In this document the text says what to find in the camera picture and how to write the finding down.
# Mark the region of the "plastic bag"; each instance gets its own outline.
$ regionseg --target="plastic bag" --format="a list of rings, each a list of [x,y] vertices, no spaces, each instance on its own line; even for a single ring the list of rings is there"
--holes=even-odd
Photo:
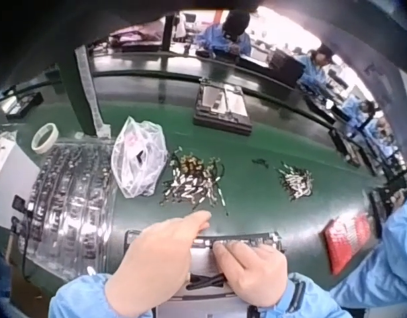
[[[162,127],[127,118],[116,138],[111,167],[126,198],[152,195],[167,160]]]

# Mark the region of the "tape roll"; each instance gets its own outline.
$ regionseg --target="tape roll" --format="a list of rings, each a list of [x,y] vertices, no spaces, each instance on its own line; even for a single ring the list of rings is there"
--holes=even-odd
[[[45,134],[50,132],[49,137],[42,141]],[[31,141],[31,149],[37,154],[43,154],[55,144],[59,137],[59,130],[54,123],[47,123],[42,128],[38,129]]]

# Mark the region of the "red box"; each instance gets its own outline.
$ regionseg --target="red box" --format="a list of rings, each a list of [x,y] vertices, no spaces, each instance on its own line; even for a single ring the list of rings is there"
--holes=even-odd
[[[371,227],[365,213],[339,217],[324,230],[330,255],[331,271],[339,274],[352,257],[371,237]]]

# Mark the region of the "clear plastic tray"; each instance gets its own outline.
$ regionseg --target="clear plastic tray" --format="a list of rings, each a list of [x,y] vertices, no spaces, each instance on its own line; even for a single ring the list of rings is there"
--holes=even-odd
[[[90,140],[57,144],[33,186],[26,256],[64,280],[105,271],[116,193],[111,152],[111,144]],[[28,232],[23,223],[21,253]]]

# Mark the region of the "black cable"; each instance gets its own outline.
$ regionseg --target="black cable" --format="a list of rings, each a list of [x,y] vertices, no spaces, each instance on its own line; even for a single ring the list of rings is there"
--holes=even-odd
[[[223,287],[226,282],[224,274],[218,274],[213,277],[190,274],[190,284],[185,286],[186,290],[199,290],[206,287]]]
[[[26,233],[24,236],[24,250],[23,250],[23,259],[21,263],[21,273],[23,278],[29,282],[30,276],[25,274],[25,263],[26,263],[26,252],[28,248],[28,241],[30,240],[30,233],[31,233],[31,223],[32,223],[32,211],[26,210]]]

